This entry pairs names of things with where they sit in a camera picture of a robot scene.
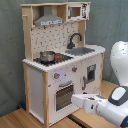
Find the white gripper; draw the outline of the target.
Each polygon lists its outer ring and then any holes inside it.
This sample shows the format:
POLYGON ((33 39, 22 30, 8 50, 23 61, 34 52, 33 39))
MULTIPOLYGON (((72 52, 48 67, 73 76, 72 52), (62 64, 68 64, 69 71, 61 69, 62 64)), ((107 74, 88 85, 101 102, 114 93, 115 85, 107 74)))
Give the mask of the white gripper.
POLYGON ((86 113, 103 114, 106 99, 98 94, 73 94, 71 102, 86 113))

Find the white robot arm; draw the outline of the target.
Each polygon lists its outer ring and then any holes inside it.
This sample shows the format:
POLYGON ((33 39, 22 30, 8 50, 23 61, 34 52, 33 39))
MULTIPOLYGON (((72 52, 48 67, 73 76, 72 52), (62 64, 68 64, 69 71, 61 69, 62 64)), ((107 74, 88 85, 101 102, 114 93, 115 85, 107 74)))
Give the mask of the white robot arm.
POLYGON ((111 49, 110 62, 119 81, 106 99, 98 94, 74 94, 73 104, 86 113, 97 114, 120 128, 128 127, 128 42, 116 42, 111 49))

